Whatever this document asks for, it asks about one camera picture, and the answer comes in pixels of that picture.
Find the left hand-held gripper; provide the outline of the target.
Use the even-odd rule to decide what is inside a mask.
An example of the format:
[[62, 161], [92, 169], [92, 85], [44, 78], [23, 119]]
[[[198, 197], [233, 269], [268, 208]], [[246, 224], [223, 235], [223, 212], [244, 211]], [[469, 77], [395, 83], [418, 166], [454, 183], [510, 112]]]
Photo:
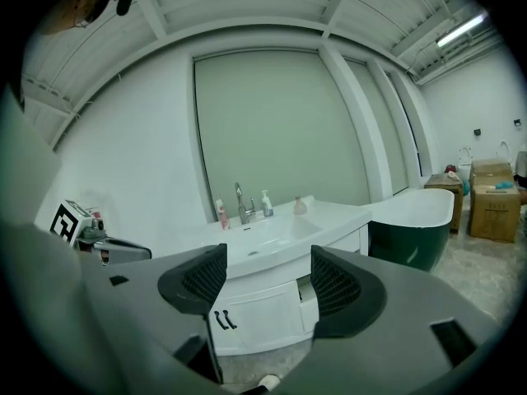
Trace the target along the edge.
[[93, 216], [72, 200], [63, 199], [58, 204], [49, 232], [77, 251], [93, 253], [104, 265], [152, 258], [149, 248], [108, 236], [103, 219]]

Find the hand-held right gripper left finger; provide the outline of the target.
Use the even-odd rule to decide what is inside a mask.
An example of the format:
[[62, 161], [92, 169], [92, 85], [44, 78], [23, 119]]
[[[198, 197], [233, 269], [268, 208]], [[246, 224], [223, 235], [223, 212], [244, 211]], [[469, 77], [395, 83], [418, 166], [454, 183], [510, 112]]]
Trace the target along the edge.
[[209, 315], [226, 282], [226, 244], [127, 263], [104, 264], [85, 253], [82, 268], [91, 293], [114, 302], [129, 330], [205, 379], [223, 383]]

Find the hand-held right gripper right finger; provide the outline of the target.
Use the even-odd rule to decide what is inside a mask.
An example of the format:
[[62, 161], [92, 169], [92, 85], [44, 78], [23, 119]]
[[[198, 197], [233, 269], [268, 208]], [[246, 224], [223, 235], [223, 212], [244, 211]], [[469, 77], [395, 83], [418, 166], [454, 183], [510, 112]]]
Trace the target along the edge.
[[282, 394], [452, 394], [502, 335], [444, 281], [396, 263], [313, 246], [311, 284], [319, 320]]

